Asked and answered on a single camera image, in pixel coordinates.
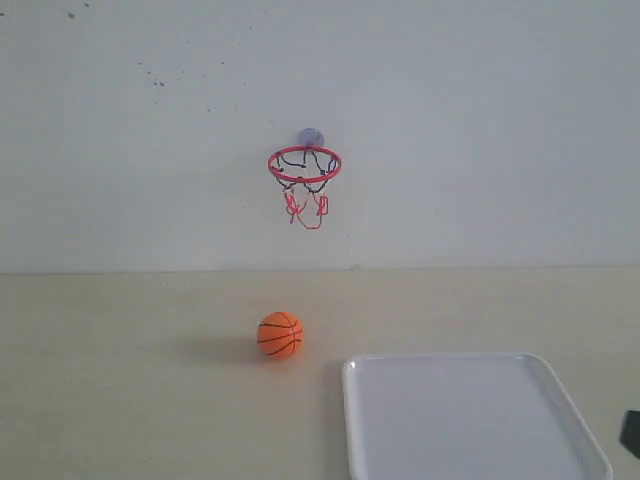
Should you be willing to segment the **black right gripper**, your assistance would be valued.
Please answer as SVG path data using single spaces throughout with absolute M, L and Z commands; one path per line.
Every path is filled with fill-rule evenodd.
M 640 458 L 640 411 L 627 410 L 621 423 L 619 443 L 635 458 Z

